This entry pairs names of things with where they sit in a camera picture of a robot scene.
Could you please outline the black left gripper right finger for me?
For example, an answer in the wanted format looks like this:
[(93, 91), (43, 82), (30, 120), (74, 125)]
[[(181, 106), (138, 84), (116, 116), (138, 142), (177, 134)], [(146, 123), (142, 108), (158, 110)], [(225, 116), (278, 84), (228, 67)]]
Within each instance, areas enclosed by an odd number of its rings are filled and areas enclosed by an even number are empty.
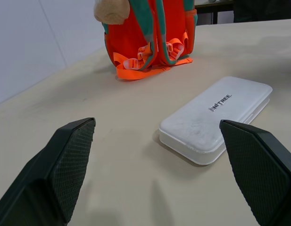
[(270, 132), (221, 120), (235, 181), (260, 226), (291, 226), (291, 153)]

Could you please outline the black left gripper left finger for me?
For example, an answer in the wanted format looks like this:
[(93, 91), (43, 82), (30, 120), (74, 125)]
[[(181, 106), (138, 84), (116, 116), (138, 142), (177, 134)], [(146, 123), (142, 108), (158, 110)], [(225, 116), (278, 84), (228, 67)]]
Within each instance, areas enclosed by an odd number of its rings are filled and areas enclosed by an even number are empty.
[(67, 226), (85, 179), (94, 118), (57, 129), (0, 199), (0, 226)]

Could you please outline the white plastic pencil case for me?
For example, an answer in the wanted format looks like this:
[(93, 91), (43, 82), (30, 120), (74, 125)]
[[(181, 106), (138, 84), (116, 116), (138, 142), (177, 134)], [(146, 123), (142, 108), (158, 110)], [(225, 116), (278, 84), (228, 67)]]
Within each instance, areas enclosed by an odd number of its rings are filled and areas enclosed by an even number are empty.
[(226, 150), (221, 120), (250, 124), (269, 103), (267, 84), (224, 77), (159, 125), (159, 140), (197, 165), (209, 165)]

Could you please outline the orange backpack with teal straps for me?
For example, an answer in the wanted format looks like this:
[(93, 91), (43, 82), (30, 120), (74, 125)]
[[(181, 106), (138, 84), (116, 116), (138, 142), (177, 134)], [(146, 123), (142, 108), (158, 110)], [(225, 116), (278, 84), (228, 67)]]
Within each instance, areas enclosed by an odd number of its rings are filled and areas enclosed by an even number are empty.
[(103, 24), (118, 78), (140, 80), (189, 64), (198, 20), (194, 0), (128, 0), (121, 25)]

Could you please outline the black desk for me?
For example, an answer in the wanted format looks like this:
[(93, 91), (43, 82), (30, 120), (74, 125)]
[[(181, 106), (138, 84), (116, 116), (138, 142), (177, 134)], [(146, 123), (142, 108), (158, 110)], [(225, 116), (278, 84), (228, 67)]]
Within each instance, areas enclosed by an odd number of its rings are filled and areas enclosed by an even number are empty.
[(194, 0), (194, 7), (199, 14), (211, 14), (212, 24), (217, 24), (218, 13), (233, 11), (234, 0)]

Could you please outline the beige plush toy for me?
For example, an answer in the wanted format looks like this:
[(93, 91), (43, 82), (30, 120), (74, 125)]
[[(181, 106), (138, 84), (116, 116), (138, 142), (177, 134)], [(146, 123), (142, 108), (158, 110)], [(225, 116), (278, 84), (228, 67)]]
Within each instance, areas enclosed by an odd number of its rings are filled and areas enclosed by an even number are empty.
[(93, 14), (103, 24), (123, 24), (130, 14), (129, 0), (95, 0)]

